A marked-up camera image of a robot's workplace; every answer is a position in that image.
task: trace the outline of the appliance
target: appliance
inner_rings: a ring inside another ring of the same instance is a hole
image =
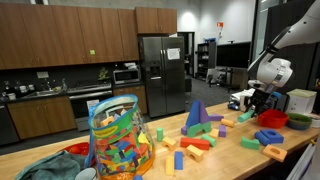
[[[0,104],[0,145],[18,142],[19,136],[5,105]]]
[[[90,129],[88,109],[100,101],[113,97],[110,79],[105,81],[78,81],[67,92],[79,131]]]
[[[140,37],[139,48],[149,116],[185,111],[183,37]]]
[[[218,45],[216,67],[247,69],[250,46],[251,42]]]
[[[115,84],[125,84],[140,81],[139,69],[114,70],[113,78]]]

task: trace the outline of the lower cabinet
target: lower cabinet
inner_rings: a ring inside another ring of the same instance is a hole
[[[21,139],[75,129],[67,96],[8,104]]]
[[[147,114],[147,102],[146,102],[146,93],[144,86],[134,86],[127,88],[119,88],[113,90],[113,95],[118,96],[122,94],[134,94],[138,97],[138,105],[142,114]]]

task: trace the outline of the microwave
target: microwave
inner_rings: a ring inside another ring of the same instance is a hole
[[[113,78],[115,84],[125,84],[140,81],[139,69],[114,70]]]

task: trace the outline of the doorway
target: doorway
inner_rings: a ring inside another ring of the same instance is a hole
[[[185,73],[187,76],[194,77],[194,32],[178,32],[177,35],[184,38]]]

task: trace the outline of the sink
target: sink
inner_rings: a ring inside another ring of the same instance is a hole
[[[63,90],[60,91],[36,91],[31,94],[28,94],[26,96],[23,96],[22,98],[33,98],[33,97],[43,97],[43,96],[52,96],[52,95],[57,95],[60,94]]]

